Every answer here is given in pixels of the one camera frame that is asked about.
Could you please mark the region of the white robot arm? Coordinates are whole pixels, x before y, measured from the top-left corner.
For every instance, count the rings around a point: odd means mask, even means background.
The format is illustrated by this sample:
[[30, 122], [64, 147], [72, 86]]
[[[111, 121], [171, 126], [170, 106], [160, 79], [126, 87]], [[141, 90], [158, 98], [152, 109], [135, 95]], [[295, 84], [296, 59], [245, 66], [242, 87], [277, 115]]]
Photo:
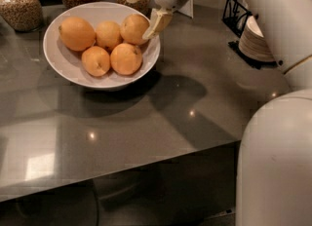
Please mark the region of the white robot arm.
[[246, 1], [292, 90], [245, 129], [235, 225], [312, 226], [312, 0]]

